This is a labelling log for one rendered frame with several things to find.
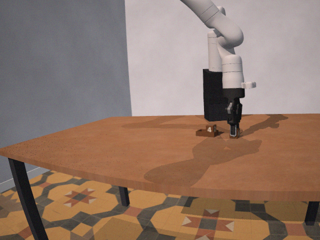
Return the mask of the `brown rectangular tray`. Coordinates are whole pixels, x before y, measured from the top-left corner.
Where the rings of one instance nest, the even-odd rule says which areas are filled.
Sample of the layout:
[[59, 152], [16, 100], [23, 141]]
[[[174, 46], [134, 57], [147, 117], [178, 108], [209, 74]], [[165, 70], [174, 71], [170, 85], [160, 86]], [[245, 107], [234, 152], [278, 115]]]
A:
[[219, 130], [216, 130], [215, 132], [206, 132], [206, 129], [199, 129], [196, 132], [196, 136], [202, 136], [202, 137], [216, 137], [219, 134]]

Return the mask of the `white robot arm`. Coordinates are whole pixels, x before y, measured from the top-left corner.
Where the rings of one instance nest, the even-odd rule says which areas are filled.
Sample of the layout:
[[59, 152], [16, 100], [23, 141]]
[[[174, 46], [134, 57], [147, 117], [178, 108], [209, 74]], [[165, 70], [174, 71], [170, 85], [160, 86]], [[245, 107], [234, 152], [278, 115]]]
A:
[[242, 58], [234, 47], [241, 45], [244, 35], [240, 27], [226, 16], [224, 7], [211, 0], [180, 0], [209, 28], [208, 69], [222, 72], [222, 88], [256, 88], [256, 82], [244, 82]]

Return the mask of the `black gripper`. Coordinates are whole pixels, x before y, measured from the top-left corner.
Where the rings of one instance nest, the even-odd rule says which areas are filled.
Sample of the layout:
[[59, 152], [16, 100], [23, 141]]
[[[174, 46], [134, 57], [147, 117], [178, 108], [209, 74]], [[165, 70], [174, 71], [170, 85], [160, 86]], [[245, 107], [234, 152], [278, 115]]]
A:
[[225, 108], [227, 124], [230, 125], [230, 136], [237, 135], [237, 128], [240, 128], [240, 120], [242, 119], [242, 104], [240, 98], [245, 97], [244, 88], [223, 88], [223, 97], [228, 99]]

